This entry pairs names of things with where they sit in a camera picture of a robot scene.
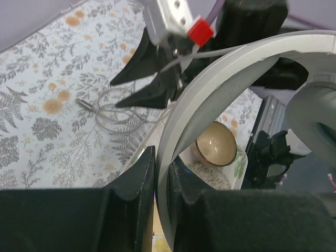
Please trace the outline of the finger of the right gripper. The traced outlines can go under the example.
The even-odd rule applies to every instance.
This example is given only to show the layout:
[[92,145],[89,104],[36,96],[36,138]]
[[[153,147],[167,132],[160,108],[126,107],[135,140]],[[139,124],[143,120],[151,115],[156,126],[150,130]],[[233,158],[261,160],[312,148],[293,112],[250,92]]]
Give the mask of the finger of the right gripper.
[[179,97],[179,84],[181,84],[179,75],[159,73],[149,85],[119,101],[115,107],[165,109],[169,101],[175,101]]
[[111,86],[121,85],[155,74],[159,69],[158,49],[150,41],[145,27],[139,46],[125,67],[110,81]]

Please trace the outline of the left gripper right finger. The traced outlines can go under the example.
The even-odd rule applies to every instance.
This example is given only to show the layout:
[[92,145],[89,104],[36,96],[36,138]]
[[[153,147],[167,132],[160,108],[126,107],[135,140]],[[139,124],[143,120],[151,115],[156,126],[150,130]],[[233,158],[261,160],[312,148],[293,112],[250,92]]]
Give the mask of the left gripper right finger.
[[224,203],[239,251],[335,251],[335,222],[312,194],[224,190]]

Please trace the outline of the grey white headphones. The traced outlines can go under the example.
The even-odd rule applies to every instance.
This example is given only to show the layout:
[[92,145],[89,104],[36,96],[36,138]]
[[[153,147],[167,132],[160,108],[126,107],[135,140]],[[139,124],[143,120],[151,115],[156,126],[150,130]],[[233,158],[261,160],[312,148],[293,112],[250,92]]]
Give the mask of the grey white headphones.
[[155,196],[169,246],[174,240],[167,203],[169,166],[281,57],[301,64],[308,71],[307,84],[286,107],[286,119],[310,151],[335,166],[335,31],[286,33],[230,51],[205,68],[186,88],[162,133],[155,169]]

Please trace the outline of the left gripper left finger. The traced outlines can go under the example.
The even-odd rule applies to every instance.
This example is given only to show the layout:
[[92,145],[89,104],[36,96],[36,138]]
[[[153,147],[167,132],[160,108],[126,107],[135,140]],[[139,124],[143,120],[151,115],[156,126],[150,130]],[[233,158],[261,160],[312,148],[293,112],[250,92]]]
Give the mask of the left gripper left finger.
[[1,251],[151,251],[155,147],[102,188],[1,191]]

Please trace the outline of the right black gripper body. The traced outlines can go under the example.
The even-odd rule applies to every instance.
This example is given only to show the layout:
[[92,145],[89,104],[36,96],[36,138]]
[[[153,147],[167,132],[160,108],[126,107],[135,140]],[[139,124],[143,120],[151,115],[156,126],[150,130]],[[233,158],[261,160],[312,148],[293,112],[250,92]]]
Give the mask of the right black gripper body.
[[[216,35],[201,52],[220,50],[252,43],[278,34],[293,32],[282,25],[288,15],[286,1],[225,1],[216,21]],[[301,64],[279,60],[253,86],[267,89],[297,90],[308,78]]]

